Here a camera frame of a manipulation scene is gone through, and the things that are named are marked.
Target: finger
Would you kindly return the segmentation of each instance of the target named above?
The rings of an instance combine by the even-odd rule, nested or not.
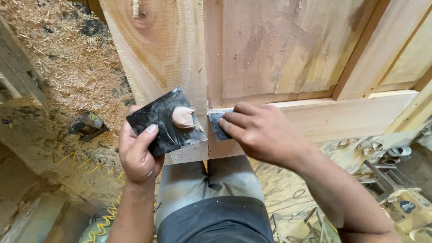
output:
[[[222,129],[228,134],[230,135],[232,138],[234,138],[235,140],[241,140],[241,138],[243,137],[243,134],[246,132],[244,129],[242,129],[241,127],[232,124],[231,122],[220,118],[219,119],[219,125],[220,127],[222,127]]]
[[[239,102],[234,106],[233,111],[243,113],[245,115],[255,115],[260,111],[260,108],[246,102]]]
[[[222,116],[225,120],[231,122],[234,125],[237,125],[241,128],[246,128],[250,125],[251,120],[253,119],[249,115],[241,114],[238,112],[228,112],[223,114]]]
[[[137,139],[136,133],[133,131],[129,122],[125,119],[119,132],[118,150],[120,156],[126,153]]]
[[[135,111],[143,108],[143,107],[144,107],[143,105],[134,105],[134,106],[131,106],[129,108],[129,115],[132,114],[132,113],[134,113]]]
[[[159,128],[155,124],[148,126],[135,140],[133,145],[130,147],[129,153],[133,153],[137,156],[141,155],[147,150],[150,143],[155,140],[158,134]]]

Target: gray pants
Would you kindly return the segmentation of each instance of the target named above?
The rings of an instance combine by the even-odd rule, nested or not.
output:
[[[156,203],[156,226],[174,211],[212,197],[245,196],[264,202],[261,184],[245,155],[164,166]]]

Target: dirty surface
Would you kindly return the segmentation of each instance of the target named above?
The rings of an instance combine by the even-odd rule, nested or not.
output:
[[[112,203],[122,188],[115,180],[122,171],[118,131],[135,101],[108,27],[82,3],[67,0],[4,0],[0,13],[46,78],[49,99],[43,107],[0,108],[1,142],[37,174],[63,184],[72,201],[93,205],[87,212]],[[89,110],[111,131],[88,143],[66,136],[55,160],[75,151],[75,167],[90,158],[87,171],[102,163],[100,175],[112,168],[117,175],[74,169],[71,157],[52,161],[59,137]]]

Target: metal scraper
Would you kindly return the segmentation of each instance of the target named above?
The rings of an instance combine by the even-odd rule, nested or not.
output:
[[[191,107],[183,89],[179,86],[126,117],[137,135],[152,123],[158,125],[159,133],[149,146],[153,156],[207,141],[206,134],[200,131],[201,125],[194,113],[192,113],[194,128],[181,129],[172,122],[172,112],[181,106]]]
[[[207,112],[207,115],[209,116],[210,124],[212,125],[213,133],[215,134],[217,141],[223,141],[232,138],[228,134],[226,134],[219,126],[219,118],[221,118],[223,114],[227,112],[232,112],[232,108],[215,109],[215,110],[209,110]]]

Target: person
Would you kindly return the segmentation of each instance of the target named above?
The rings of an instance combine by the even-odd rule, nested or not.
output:
[[[140,109],[134,106],[130,112]],[[297,132],[271,105],[238,103],[219,120],[246,155],[300,175],[342,242],[399,242],[393,224],[369,192]],[[120,131],[120,160],[127,175],[110,243],[151,242],[155,179],[163,156],[147,150],[158,133]],[[246,156],[164,166],[157,195],[158,242],[274,242],[264,195]]]

